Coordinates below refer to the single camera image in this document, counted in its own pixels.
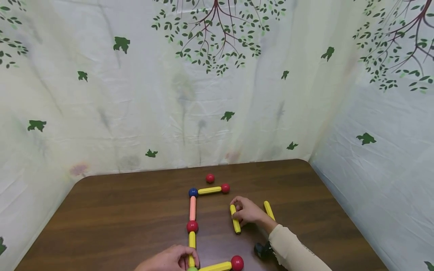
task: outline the child's hand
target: child's hand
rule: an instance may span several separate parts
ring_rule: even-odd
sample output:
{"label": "child's hand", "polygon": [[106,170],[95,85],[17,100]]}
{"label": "child's hand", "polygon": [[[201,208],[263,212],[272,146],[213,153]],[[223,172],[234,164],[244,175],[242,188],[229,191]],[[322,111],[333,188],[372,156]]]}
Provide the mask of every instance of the child's hand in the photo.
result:
{"label": "child's hand", "polygon": [[230,203],[234,204],[237,209],[232,218],[237,219],[241,227],[250,222],[256,223],[270,234],[278,225],[276,221],[248,198],[236,196]]}
{"label": "child's hand", "polygon": [[189,254],[193,255],[194,263],[198,267],[199,257],[194,248],[173,245],[142,262],[135,271],[185,271],[188,269]]}
{"label": "child's hand", "polygon": [[258,223],[267,216],[258,205],[254,204],[248,198],[236,196],[230,203],[234,204],[237,209],[232,218],[237,219],[241,227],[250,222]]}

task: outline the white curtain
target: white curtain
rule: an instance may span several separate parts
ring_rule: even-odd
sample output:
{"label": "white curtain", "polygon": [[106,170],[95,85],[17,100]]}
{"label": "white curtain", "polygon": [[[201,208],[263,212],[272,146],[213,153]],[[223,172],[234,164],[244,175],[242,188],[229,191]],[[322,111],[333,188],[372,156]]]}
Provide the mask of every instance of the white curtain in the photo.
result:
{"label": "white curtain", "polygon": [[432,271],[434,3],[366,4],[365,71],[311,164],[390,270]]}

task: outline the blue magnetic ball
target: blue magnetic ball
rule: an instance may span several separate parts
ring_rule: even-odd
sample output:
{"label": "blue magnetic ball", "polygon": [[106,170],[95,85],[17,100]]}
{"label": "blue magnetic ball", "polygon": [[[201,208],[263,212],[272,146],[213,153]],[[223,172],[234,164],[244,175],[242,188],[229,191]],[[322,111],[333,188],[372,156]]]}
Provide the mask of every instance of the blue magnetic ball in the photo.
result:
{"label": "blue magnetic ball", "polygon": [[190,197],[193,197],[193,196],[197,197],[199,195],[199,193],[197,192],[197,189],[193,187],[188,191],[188,195]]}

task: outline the beige sleeve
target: beige sleeve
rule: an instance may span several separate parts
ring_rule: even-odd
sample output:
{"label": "beige sleeve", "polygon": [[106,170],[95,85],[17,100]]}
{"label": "beige sleeve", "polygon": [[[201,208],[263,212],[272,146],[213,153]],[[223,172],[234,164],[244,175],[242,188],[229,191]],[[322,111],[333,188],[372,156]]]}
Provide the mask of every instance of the beige sleeve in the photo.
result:
{"label": "beige sleeve", "polygon": [[270,233],[268,240],[279,264],[290,271],[332,271],[295,234],[280,224]]}

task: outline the red ball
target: red ball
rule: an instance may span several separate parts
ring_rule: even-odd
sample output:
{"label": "red ball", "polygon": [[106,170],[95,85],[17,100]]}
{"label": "red ball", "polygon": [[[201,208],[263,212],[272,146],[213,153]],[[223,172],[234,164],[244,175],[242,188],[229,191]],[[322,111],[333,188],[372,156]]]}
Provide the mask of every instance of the red ball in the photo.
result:
{"label": "red ball", "polygon": [[197,224],[196,221],[194,220],[190,220],[187,223],[187,231],[190,232],[197,232],[197,230],[199,229],[199,225]]}
{"label": "red ball", "polygon": [[232,259],[230,260],[230,263],[232,264],[233,271],[241,271],[244,268],[243,258],[241,258],[238,255],[233,256]]}
{"label": "red ball", "polygon": [[207,183],[213,183],[215,178],[213,174],[208,174],[207,177],[205,178],[207,180]]}
{"label": "red ball", "polygon": [[230,190],[229,184],[224,183],[224,184],[221,185],[221,191],[223,193],[229,193],[229,190]]}

